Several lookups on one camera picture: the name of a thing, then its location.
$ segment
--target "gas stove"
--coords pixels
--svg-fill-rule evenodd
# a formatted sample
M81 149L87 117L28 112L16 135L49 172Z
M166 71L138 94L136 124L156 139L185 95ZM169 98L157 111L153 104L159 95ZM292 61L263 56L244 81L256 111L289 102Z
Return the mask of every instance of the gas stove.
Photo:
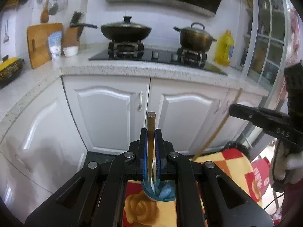
M207 62L206 54L179 48L175 51L164 51L158 49L144 49L141 42L110 42L108 49L91 57L89 60L135 60L177 66L186 66L200 70L227 75L218 67Z

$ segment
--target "long wooden stick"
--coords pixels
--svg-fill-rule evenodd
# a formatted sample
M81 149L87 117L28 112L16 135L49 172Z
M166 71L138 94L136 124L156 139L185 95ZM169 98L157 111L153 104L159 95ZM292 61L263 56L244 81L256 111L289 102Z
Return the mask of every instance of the long wooden stick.
M152 182L152 163L154 158L154 139L155 139L156 113L147 113L147 140L148 140L148 181Z
M240 89L237 93L236 98L234 99L234 104L238 102L240 94L242 92L242 89ZM223 128L223 126L225 125L227 119L229 117L229 114L227 112L227 114L225 115L224 119L222 120L221 124L219 125L219 127L216 129L216 131L212 134L212 136L208 139L208 141L205 143L205 145L200 149L200 151L191 159L192 161L195 161L196 159L198 159L202 153L204 152L204 150L213 142L213 140L216 138L216 136L218 135L218 133L220 132L220 130Z

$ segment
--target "white bowl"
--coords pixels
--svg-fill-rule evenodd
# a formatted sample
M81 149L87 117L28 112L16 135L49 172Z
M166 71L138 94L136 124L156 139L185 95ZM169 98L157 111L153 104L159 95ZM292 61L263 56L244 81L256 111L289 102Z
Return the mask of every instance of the white bowl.
M78 54L79 46L71 46L63 48L63 52L66 57L71 57Z

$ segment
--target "wok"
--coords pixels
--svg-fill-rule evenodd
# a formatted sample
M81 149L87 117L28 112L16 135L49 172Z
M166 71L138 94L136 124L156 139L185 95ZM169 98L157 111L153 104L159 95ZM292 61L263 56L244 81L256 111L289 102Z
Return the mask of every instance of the wok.
M193 27L196 24L201 25L203 30ZM206 53L209 51L212 42L217 41L217 39L214 39L207 31L205 31L205 26L198 22L192 23L191 27L185 27L182 29L174 27L174 29L180 32L180 44L184 49Z
M103 35L113 42L138 42L145 39L151 32L151 28L132 23L131 16L124 16L124 21L102 25L98 27L92 24L71 24L69 27L100 28Z

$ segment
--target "white cabinet door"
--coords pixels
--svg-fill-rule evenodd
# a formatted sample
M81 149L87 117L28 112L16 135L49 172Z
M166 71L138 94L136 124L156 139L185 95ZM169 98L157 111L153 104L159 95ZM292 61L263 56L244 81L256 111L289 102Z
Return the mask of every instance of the white cabinet door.
M54 193L82 168L87 154L69 110L61 79L21 113L0 151L32 181Z
M63 82L89 151L120 154L139 140L145 125L150 78L65 76Z
M207 142L210 136L216 131L217 127L221 124L222 120L228 112L229 106L234 102L236 95L237 91L229 91L226 99L223 102L222 107L218 111L218 115L209 131L209 134L205 137L203 141L203 145ZM258 107L261 100L262 96L242 92L239 96L237 103L249 107ZM220 132L217 134L213 142L210 144L210 146L205 150L205 152L213 152L220 150L226 145L226 143L230 141L235 141L245 129L247 124L248 121L246 120L238 119L235 117L228 117L226 123L224 124Z
M148 112L175 151L194 154L212 125L228 89L174 80L152 79Z
M17 219L24 223L28 215L51 195L14 168L0 153L0 197Z

